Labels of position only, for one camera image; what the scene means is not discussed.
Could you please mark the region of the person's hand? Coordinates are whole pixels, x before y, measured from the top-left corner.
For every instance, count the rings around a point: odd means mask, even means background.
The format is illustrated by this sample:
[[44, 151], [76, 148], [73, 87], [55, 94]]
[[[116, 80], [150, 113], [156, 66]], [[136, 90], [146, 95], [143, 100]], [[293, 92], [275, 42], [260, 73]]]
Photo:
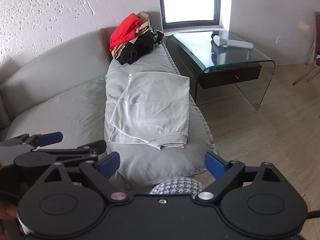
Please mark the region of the person's hand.
[[[1, 170], [4, 167], [3, 161], [1, 161]], [[1, 202], [0, 205], [0, 219], [1, 220], [12, 220], [17, 218], [17, 214], [16, 214], [16, 206], [10, 204], [9, 202]], [[2, 240], [6, 240], [8, 239], [5, 231], [3, 229], [3, 226], [1, 224], [1, 239]]]

